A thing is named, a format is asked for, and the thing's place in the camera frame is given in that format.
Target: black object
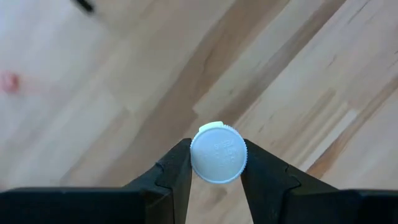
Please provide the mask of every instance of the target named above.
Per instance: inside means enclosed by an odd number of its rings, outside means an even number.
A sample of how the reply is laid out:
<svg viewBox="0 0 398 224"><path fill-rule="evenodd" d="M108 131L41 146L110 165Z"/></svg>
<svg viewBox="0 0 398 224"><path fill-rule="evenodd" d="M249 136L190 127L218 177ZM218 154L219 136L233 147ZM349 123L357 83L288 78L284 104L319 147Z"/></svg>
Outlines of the black object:
<svg viewBox="0 0 398 224"><path fill-rule="evenodd" d="M241 175L254 223L398 223L398 192L338 190L252 142ZM121 188L24 188L0 194L0 223L185 223L191 139Z"/></svg>
<svg viewBox="0 0 398 224"><path fill-rule="evenodd" d="M82 10L84 10L87 13L93 13L94 12L94 4L90 3L88 0L73 0L75 1Z"/></svg>

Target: bottle cap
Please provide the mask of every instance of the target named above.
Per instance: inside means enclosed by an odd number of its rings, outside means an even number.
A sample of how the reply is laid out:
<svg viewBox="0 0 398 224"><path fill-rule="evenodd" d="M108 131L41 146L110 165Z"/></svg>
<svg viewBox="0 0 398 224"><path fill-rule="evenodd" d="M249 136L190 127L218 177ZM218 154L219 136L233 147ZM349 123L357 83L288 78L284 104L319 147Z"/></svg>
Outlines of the bottle cap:
<svg viewBox="0 0 398 224"><path fill-rule="evenodd" d="M247 160L248 149L242 136L221 121L203 125L192 140L192 169L212 184L226 184L238 178Z"/></svg>

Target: wooden floor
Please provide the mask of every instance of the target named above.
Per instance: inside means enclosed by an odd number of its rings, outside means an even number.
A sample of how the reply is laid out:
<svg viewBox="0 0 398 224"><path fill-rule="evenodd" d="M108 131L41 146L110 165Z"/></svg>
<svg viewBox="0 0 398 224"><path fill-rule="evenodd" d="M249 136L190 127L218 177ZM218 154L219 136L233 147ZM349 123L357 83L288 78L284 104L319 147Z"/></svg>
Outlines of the wooden floor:
<svg viewBox="0 0 398 224"><path fill-rule="evenodd" d="M0 189L120 186L221 120L339 188L398 189L398 1L0 0ZM187 223L251 223L193 178Z"/></svg>

